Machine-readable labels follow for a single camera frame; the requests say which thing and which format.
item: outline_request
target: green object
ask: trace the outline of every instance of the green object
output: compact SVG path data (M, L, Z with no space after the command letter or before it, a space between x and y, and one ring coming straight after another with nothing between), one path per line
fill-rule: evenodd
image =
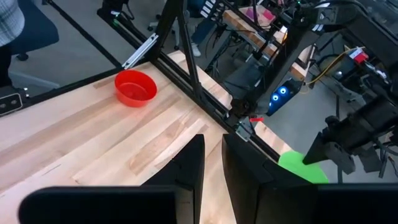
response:
M278 165L313 184L329 183L328 177L318 163L304 165L303 159L303 154L296 151L289 151L280 156Z

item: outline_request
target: blue led light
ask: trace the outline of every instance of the blue led light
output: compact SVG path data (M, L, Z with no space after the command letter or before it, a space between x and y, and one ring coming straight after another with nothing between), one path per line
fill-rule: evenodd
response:
M279 92L279 94L281 94L282 96L285 96L285 95L287 95L287 94L289 93L289 91L287 90L287 88L284 87L284 86L281 86L281 87L278 89L278 92Z
M279 95L276 94L276 93L274 93L274 94L272 94L271 99L272 99L273 101L278 101L278 100L279 100Z

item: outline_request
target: wooden tabletop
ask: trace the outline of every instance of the wooden tabletop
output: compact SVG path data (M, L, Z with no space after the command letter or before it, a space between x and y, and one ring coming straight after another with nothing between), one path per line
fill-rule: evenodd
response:
M181 52L169 55L187 70ZM235 223L221 160L225 130L152 64L157 96L128 108L114 95L114 77L0 118L0 223L17 223L29 193L53 185L141 185L194 135L205 136L201 223ZM229 106L230 96L198 68L202 85ZM263 124L258 135L278 153L291 150Z
M242 7L239 10L243 14L246 15L246 11L249 8L252 8L252 7ZM267 27L272 22L269 19L267 19L265 16L263 16L263 13L265 10L266 9L264 6L257 6L257 18L259 21L259 25L262 27ZM258 35L256 35L256 30L253 29L242 18L240 18L238 15L236 15L232 10L226 10L223 14L223 19L224 19L224 21L228 21L232 26L234 26L236 28L236 30L239 30L239 33L246 35L258 47L261 47L264 44L264 39L259 37ZM279 43L282 43L284 35L285 35L284 33L277 31L275 33L274 37L276 38L276 40ZM267 55L272 55L276 50L277 50L277 47L273 44L270 44L270 45L268 45L268 47L266 47L266 49L264 49L264 52ZM303 60L305 62L308 59L309 54L311 54L311 55L313 54L311 47L307 47L305 50L303 50L299 56L299 59ZM305 76L307 75L308 68L304 69L297 63L293 63L290 71L295 76L295 78L297 78L299 80L304 80Z

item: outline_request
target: plaid shirt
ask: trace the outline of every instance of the plaid shirt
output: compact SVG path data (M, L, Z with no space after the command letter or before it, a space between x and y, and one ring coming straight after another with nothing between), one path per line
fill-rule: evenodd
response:
M0 47L21 34L25 18L18 7L18 0L0 0Z

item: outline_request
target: sneaker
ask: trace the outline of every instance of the sneaker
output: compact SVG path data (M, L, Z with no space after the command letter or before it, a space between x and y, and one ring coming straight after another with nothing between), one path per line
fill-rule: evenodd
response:
M192 52L193 52L193 56L195 56L195 57L200 57L201 56L200 50L198 48L198 45L195 44L195 43L192 43Z

